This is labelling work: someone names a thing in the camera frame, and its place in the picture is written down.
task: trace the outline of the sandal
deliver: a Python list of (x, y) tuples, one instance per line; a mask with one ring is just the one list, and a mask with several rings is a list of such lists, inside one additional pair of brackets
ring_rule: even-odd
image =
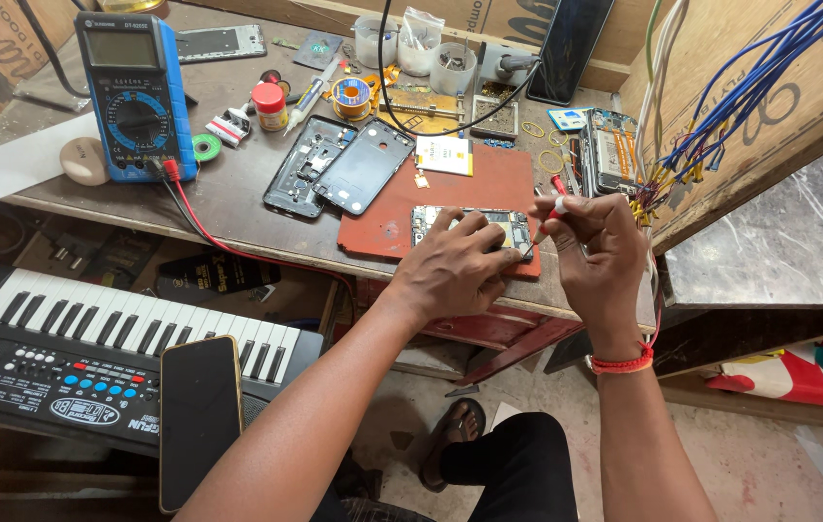
[[(466, 413), (464, 413), (462, 419), (451, 419), (450, 416), (453, 414), (453, 411), (457, 409), (461, 404), (466, 404), (467, 409)], [(441, 441), (445, 438), (445, 436), (450, 432), (459, 432), (462, 436), (463, 440), (466, 440), (468, 434), (466, 433), (466, 428), (463, 426), (463, 419), (465, 419), (466, 415), (470, 412), (473, 413), (475, 417), (475, 424), (476, 424), (476, 438), (479, 438), (483, 435), (486, 431), (486, 412), (482, 409), (482, 405), (479, 404), (474, 398), (461, 398), (450, 405), (447, 408), (447, 412), (444, 413), (444, 416), (440, 419), (437, 423), (437, 427), (434, 429), (433, 433), (439, 434), (436, 440), (433, 443), (433, 447), (428, 452), (427, 457), (424, 458), (424, 461), (421, 463), (418, 469), (418, 480), (420, 480), (421, 484), (431, 493), (440, 493), (447, 488), (447, 482), (441, 482), (436, 486), (432, 486), (427, 483), (427, 480), (424, 479), (424, 465), (428, 462), (431, 458), (433, 453), (437, 450), (437, 447), (440, 445)]]

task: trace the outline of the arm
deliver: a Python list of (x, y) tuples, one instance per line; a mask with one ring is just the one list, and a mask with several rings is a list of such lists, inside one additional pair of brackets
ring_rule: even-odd
[(521, 254), (482, 254), (504, 235), (481, 213), (445, 207), (369, 312), (260, 413), (174, 520), (308, 520), (408, 340), (430, 319), (485, 311), (505, 290), (498, 273)]
[[(633, 361), (642, 341), (637, 288), (648, 242), (623, 196), (566, 197), (564, 221), (545, 222), (560, 258), (560, 279), (585, 323), (595, 357)], [(554, 198), (538, 198), (544, 218)], [(588, 247), (589, 256), (580, 244)], [(652, 368), (598, 377), (602, 410), (604, 517), (612, 522), (717, 520), (679, 441)]]

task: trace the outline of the red thread bracelet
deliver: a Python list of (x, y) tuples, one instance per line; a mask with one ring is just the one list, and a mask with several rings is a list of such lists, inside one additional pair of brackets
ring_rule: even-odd
[(590, 357), (592, 374), (633, 374), (640, 370), (646, 370), (652, 366), (652, 348), (648, 347), (646, 343), (637, 341), (640, 347), (643, 348), (643, 354), (638, 359), (624, 362), (605, 362), (595, 359), (595, 356)]

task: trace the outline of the black pants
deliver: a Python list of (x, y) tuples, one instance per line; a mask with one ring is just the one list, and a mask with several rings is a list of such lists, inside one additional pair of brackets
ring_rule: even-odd
[[(485, 486), (471, 522), (578, 520), (566, 435), (546, 413), (520, 413), (492, 433), (447, 446), (440, 475), (451, 484)], [(311, 522), (347, 522), (332, 490)]]

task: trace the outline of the foot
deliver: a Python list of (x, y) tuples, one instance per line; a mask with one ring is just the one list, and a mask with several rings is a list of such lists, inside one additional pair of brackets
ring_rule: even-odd
[(453, 409), (448, 421), (452, 422), (457, 419), (463, 420), (463, 430), (451, 429), (442, 433), (437, 443), (433, 446), (431, 454), (428, 455), (427, 460), (424, 461), (424, 481), (427, 482), (429, 486), (436, 488), (443, 482), (443, 479), (440, 477), (440, 456), (443, 454), (444, 448), (454, 442), (475, 440), (478, 434), (475, 415), (469, 411), (469, 406), (465, 402)]

